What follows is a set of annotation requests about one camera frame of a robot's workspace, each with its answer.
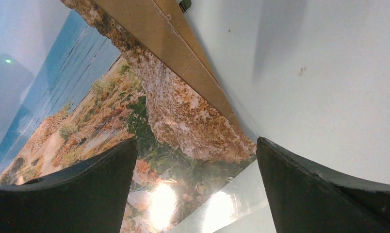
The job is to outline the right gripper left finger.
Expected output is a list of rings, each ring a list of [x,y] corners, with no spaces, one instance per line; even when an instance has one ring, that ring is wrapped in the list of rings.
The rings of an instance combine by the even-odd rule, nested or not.
[[[0,233],[117,233],[137,160],[134,139],[21,185],[0,186]]]

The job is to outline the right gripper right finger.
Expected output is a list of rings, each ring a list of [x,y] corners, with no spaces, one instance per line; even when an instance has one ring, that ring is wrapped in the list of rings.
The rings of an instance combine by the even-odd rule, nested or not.
[[[278,233],[390,233],[390,184],[333,170],[264,137],[256,156]]]

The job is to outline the seaside landscape photo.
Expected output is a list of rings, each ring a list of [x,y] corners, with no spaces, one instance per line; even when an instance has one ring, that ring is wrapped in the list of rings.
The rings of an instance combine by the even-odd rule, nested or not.
[[[189,0],[0,0],[0,233],[170,233],[255,159]]]

